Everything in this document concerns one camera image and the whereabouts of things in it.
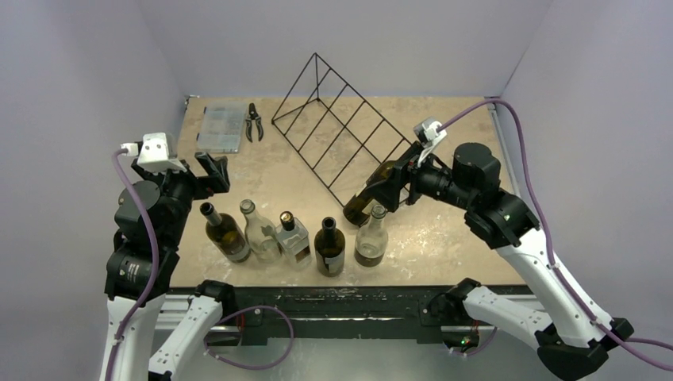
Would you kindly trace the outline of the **olive green wine bottle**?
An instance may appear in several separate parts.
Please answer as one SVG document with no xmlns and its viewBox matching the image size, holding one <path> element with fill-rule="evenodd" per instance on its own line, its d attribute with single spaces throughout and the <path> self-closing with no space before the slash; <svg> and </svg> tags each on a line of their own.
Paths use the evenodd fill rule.
<svg viewBox="0 0 673 381">
<path fill-rule="evenodd" d="M 393 160 L 388 160 L 379 165 L 379 167 L 393 166 Z M 343 208 L 343 215 L 347 221 L 358 227 L 364 225 L 368 221 L 369 210 L 375 200 L 371 195 L 369 188 L 363 188 L 364 185 L 349 199 Z"/>
</svg>

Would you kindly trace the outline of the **clear champagne bottle black label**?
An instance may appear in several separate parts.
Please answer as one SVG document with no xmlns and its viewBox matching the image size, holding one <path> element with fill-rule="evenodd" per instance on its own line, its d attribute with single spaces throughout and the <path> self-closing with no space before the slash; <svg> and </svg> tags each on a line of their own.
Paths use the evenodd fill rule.
<svg viewBox="0 0 673 381">
<path fill-rule="evenodd" d="M 384 206 L 373 206 L 369 221 L 356 235 L 354 257 L 361 266 L 375 267 L 383 261 L 389 239 L 383 224 L 386 214 Z"/>
</svg>

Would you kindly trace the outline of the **dark green wine bottle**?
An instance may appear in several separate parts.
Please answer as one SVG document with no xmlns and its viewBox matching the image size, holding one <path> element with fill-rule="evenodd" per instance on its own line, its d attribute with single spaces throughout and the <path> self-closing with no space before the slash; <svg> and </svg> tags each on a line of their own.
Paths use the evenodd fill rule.
<svg viewBox="0 0 673 381">
<path fill-rule="evenodd" d="M 336 277 L 344 269 L 345 236 L 333 217 L 325 217 L 314 238 L 318 271 L 326 277 Z"/>
</svg>

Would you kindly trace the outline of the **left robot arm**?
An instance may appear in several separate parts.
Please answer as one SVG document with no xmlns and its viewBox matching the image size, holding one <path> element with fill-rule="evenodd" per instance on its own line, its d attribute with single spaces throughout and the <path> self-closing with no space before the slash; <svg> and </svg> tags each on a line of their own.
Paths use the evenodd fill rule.
<svg viewBox="0 0 673 381">
<path fill-rule="evenodd" d="M 165 155 L 160 155 L 156 171 L 144 168 L 140 153 L 128 148 L 112 155 L 125 189 L 114 215 L 117 232 L 106 264 L 108 320 L 101 380 L 178 380 L 208 330 L 236 317 L 232 287 L 205 281 L 187 315 L 159 349 L 152 348 L 192 204 L 229 191 L 225 157 L 198 152 L 195 158 L 206 175 L 196 176 L 184 160 Z"/>
</svg>

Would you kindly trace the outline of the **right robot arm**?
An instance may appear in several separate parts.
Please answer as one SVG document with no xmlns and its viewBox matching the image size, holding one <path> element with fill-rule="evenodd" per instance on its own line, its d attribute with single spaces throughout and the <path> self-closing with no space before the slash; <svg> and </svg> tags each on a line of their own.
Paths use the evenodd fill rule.
<svg viewBox="0 0 673 381">
<path fill-rule="evenodd" d="M 539 220 L 518 196 L 502 189 L 501 164 L 479 143 L 464 143 L 447 166 L 435 156 L 422 160 L 422 147 L 412 144 L 395 161 L 384 164 L 363 192 L 389 211 L 421 196 L 464 211 L 466 226 L 495 250 L 536 296 L 533 310 L 496 295 L 473 279 L 464 279 L 432 308 L 457 323 L 489 323 L 531 347 L 543 365 L 562 380 L 596 372 L 619 341 L 633 334 L 624 318 L 612 317 L 581 290 L 557 255 L 546 246 Z"/>
</svg>

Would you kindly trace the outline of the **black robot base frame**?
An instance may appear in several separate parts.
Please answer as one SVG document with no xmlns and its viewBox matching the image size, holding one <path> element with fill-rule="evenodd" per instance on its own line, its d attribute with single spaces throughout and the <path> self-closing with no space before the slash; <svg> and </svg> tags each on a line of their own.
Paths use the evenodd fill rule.
<svg viewBox="0 0 673 381">
<path fill-rule="evenodd" d="M 439 297 L 451 286 L 392 287 L 234 287 L 241 308 L 274 306 L 292 321 L 295 338 L 412 340 L 417 344 L 443 344 L 470 331 L 471 321 L 440 312 Z M 534 310 L 544 310 L 525 286 L 491 286 L 503 296 Z M 194 290 L 169 291 L 156 329 L 169 333 L 186 316 Z M 276 313 L 247 312 L 242 345 L 265 345 L 270 338 L 288 338 L 287 324 Z"/>
</svg>

